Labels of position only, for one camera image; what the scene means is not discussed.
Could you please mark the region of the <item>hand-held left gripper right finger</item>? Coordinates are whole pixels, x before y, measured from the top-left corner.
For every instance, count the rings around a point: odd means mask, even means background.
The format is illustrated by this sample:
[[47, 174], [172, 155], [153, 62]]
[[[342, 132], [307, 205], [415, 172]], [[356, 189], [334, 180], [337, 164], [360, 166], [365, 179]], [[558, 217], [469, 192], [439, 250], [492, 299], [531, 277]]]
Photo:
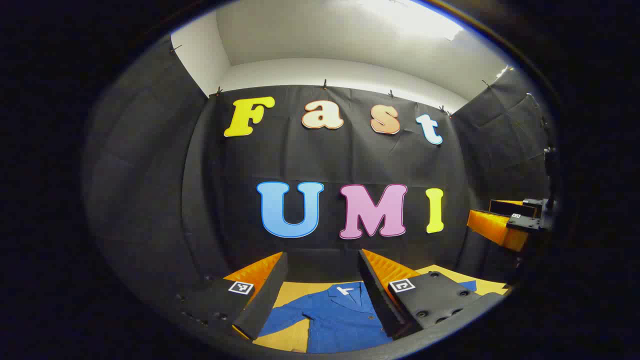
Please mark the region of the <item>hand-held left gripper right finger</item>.
[[435, 326], [480, 298], [441, 271], [420, 274], [366, 249], [358, 252], [358, 268], [382, 330], [393, 340]]

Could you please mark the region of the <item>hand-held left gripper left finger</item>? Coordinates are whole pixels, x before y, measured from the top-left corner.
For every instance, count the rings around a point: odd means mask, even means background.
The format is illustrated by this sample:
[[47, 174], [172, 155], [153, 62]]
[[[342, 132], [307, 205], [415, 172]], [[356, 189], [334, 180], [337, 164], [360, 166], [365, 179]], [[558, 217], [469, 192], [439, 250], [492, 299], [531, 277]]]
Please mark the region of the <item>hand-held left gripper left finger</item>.
[[208, 337], [253, 342], [272, 312], [288, 269], [288, 254], [279, 251], [227, 276], [205, 280], [176, 294], [178, 313]]

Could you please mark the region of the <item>blue corduroy jacket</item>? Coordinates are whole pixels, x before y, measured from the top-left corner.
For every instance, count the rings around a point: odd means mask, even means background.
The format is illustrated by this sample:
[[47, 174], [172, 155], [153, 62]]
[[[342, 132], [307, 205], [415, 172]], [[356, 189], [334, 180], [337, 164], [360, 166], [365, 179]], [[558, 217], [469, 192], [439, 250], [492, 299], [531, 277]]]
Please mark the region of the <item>blue corduroy jacket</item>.
[[293, 353], [347, 353], [393, 342], [363, 282], [333, 284], [276, 306], [254, 344]]

